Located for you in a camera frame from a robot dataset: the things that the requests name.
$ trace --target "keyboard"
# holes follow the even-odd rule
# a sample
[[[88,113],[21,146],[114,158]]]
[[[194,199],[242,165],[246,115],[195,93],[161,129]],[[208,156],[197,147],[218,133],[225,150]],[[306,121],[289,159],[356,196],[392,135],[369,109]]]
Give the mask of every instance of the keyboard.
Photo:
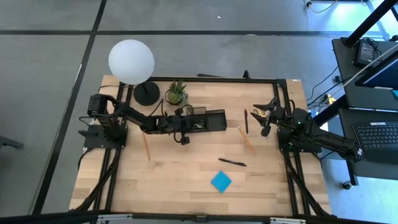
[[[398,122],[361,123],[353,128],[366,160],[398,164]]]

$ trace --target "plant pot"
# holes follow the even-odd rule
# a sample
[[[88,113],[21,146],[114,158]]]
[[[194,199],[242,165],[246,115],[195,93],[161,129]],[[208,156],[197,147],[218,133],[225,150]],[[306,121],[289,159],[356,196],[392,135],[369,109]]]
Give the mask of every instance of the plant pot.
[[[176,103],[172,103],[172,102],[170,102],[170,101],[167,99],[167,94],[169,93],[169,91],[170,91],[170,90],[167,90],[167,91],[164,93],[164,98],[166,99],[166,101],[167,101],[168,103],[170,103],[171,105],[174,105],[174,106],[179,105],[179,104],[182,102],[182,99],[180,99],[180,101],[178,101],[178,102],[176,102]]]

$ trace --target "wooden tabletop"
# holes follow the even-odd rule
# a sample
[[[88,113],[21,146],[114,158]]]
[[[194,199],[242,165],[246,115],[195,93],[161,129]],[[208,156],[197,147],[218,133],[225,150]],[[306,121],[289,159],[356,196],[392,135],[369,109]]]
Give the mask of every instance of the wooden tabletop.
[[[105,75],[102,85],[118,85]],[[170,82],[156,82],[161,96]],[[248,116],[248,139],[257,156],[245,146],[236,125],[245,129],[244,109],[253,104],[269,103],[274,97],[271,84],[187,82],[188,102],[207,110],[224,109],[226,131],[189,134],[190,144],[181,146],[167,134],[146,134],[151,161],[148,161],[142,131],[129,126],[126,147],[122,150],[111,210],[132,213],[171,213],[209,215],[290,216],[289,188],[282,154],[279,152],[276,126],[268,138],[260,135],[261,127]],[[289,98],[299,108],[307,109],[300,80],[287,80]],[[105,87],[102,94],[116,96],[117,87]],[[149,114],[156,106],[141,106],[131,100],[134,109]],[[170,114],[176,106],[164,104]],[[81,162],[70,208],[79,206],[98,181],[104,149],[94,149]],[[305,183],[318,203],[330,212],[326,187],[319,161],[309,153],[301,153]],[[218,158],[243,162],[247,167],[220,162]],[[220,171],[232,180],[221,194],[210,183]],[[108,191],[104,188],[100,208]],[[296,186],[298,208],[302,200]]]

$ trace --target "computer monitor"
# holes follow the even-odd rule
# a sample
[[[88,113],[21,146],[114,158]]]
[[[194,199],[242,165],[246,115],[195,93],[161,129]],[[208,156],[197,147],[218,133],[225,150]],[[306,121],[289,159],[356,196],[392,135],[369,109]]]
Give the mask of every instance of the computer monitor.
[[[398,50],[363,75],[355,85],[398,90]]]

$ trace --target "floor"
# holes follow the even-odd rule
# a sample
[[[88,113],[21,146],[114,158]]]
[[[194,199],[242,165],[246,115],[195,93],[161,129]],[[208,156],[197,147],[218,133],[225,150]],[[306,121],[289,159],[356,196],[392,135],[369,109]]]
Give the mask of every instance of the floor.
[[[372,4],[377,7],[380,2],[375,0]],[[72,35],[68,31],[92,30],[100,3],[101,0],[0,2],[0,95],[3,96],[0,135],[25,144],[23,149],[0,150],[0,217],[31,212],[83,61],[83,81],[43,212],[68,210],[83,145],[77,131],[84,124],[77,118],[85,114],[88,98],[96,92],[102,76],[110,74],[107,56],[116,42],[137,39],[147,44],[154,53],[155,76],[205,73],[241,77],[243,71],[249,70],[253,78],[299,78],[306,96],[310,97],[312,87],[336,67],[331,40],[349,35],[371,12],[368,6],[358,2],[338,2],[330,10],[315,14],[296,0],[107,0],[98,30],[225,32],[223,35],[103,34],[95,37],[90,52],[86,50],[89,33]],[[313,7],[320,10],[329,4],[314,1]],[[381,19],[381,24],[390,36],[396,34],[393,31],[398,30],[398,25],[390,12]],[[46,35],[40,30],[60,32]],[[285,35],[228,33],[234,30],[288,32]],[[370,31],[371,37],[383,38],[379,26]],[[90,56],[87,64],[83,58],[85,52]],[[332,85],[329,78],[315,89],[314,95]],[[338,133],[338,121],[332,121],[330,126]],[[359,178],[360,185],[346,191],[340,187],[348,180],[344,161],[326,159],[323,171],[333,214],[341,218],[398,222],[394,210],[398,203],[393,200],[398,196],[398,182]]]

